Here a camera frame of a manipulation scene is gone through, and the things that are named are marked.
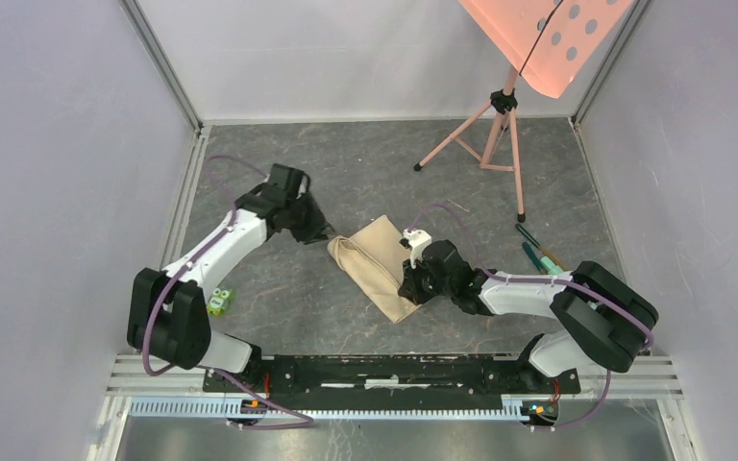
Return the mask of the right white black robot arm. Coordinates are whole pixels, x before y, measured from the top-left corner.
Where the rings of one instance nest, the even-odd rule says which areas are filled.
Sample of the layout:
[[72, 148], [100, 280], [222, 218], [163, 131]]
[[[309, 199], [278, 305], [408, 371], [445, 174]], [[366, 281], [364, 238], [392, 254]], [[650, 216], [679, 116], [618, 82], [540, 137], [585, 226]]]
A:
[[519, 384], [530, 392], [583, 365], [625, 373], [651, 347], [656, 308], [594, 261], [583, 261], [573, 271], [529, 277], [475, 268], [454, 243], [419, 230], [406, 233], [400, 244], [409, 256], [398, 293], [413, 303], [444, 297], [470, 315], [519, 314], [561, 324], [561, 331], [526, 347], [527, 359], [516, 367]]

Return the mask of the beige cloth napkin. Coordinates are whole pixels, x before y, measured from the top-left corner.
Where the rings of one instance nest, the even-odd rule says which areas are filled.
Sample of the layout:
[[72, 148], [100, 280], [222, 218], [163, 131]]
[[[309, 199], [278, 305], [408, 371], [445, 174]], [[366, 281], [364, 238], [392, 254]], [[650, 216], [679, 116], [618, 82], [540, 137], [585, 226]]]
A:
[[386, 215], [349, 237], [328, 243], [336, 265], [393, 324], [414, 313], [419, 305], [398, 294], [404, 280], [403, 263], [410, 250], [401, 245], [403, 235]]

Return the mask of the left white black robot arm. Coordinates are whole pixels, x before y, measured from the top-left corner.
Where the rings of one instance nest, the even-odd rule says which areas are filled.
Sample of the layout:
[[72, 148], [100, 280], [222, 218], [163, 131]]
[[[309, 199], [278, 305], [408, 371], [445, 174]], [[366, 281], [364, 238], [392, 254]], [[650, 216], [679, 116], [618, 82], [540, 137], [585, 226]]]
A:
[[267, 178], [236, 198], [221, 223], [187, 254], [136, 274], [128, 344], [168, 366], [221, 369], [238, 390], [256, 389], [263, 379], [259, 348], [212, 329], [207, 305], [236, 265], [281, 231], [308, 245], [327, 240], [332, 228], [313, 197], [309, 175], [275, 163]]

